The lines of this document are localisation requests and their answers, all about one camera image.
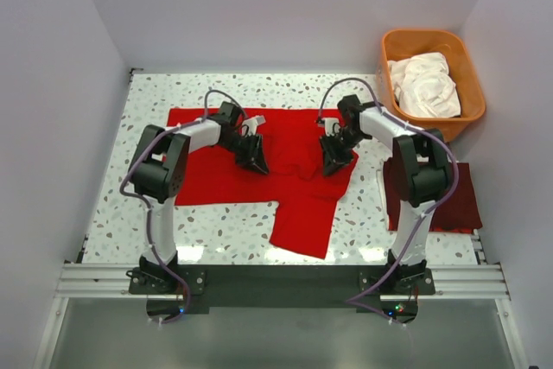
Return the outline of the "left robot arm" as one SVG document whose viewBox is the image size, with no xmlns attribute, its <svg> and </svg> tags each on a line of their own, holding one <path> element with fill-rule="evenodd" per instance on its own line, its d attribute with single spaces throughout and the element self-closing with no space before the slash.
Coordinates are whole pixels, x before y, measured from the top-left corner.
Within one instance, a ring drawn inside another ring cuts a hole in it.
<svg viewBox="0 0 553 369">
<path fill-rule="evenodd" d="M 139 199 L 146 207 L 146 250 L 139 265 L 128 272 L 133 283 L 169 293 L 183 282 L 177 271 L 174 206 L 188 156 L 218 145 L 234 154 L 240 168 L 267 175 L 263 139 L 257 133 L 264 123 L 263 116 L 248 117 L 239 105 L 225 102 L 214 114 L 205 111 L 189 123 L 168 129 L 153 124 L 144 128 L 120 185 L 121 194 Z"/>
</svg>

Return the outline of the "bright red t shirt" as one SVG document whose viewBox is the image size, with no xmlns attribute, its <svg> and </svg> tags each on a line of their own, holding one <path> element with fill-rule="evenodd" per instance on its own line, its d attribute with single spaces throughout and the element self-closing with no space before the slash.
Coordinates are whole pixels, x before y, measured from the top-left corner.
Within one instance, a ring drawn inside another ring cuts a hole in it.
<svg viewBox="0 0 553 369">
<path fill-rule="evenodd" d="M 253 108 L 262 115 L 258 128 L 269 174 L 242 169 L 231 152 L 219 146 L 203 148 L 188 158 L 178 206 L 275 201 L 270 242 L 288 251 L 323 259 L 339 199 L 346 193 L 355 165 L 323 174 L 319 138 L 324 130 L 315 122 L 315 109 Z"/>
</svg>

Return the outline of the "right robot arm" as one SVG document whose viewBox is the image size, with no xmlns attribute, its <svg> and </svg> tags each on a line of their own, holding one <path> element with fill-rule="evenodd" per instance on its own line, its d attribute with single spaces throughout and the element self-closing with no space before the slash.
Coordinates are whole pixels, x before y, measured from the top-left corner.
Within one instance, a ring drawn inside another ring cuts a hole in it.
<svg viewBox="0 0 553 369">
<path fill-rule="evenodd" d="M 324 129 L 319 142 L 323 174 L 330 176 L 353 161 L 353 148 L 376 139 L 391 151 L 389 172 L 400 200 L 397 233 L 384 274 L 375 283 L 397 294 L 411 288 L 426 271 L 426 245 L 435 210 L 451 197 L 459 169 L 438 130 L 424 130 L 392 115 L 378 103 L 356 95 L 338 103 L 338 118 L 318 113 Z"/>
</svg>

